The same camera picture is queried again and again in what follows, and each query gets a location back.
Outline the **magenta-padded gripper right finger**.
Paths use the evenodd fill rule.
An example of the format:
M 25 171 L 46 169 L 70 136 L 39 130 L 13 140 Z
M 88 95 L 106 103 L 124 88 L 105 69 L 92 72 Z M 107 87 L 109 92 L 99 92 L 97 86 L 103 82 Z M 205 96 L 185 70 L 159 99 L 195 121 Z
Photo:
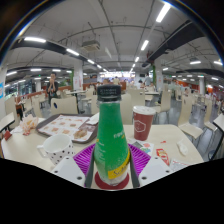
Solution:
M 133 145 L 129 145 L 129 149 L 130 173 L 134 188 L 143 187 L 172 173 L 160 157 L 150 156 Z

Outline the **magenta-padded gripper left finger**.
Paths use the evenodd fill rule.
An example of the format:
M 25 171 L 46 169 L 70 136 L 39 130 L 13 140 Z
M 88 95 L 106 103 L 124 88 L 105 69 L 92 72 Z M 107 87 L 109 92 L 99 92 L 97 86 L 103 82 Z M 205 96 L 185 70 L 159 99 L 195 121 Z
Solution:
M 74 156 L 65 156 L 52 173 L 81 187 L 90 188 L 94 176 L 94 147 L 92 144 Z

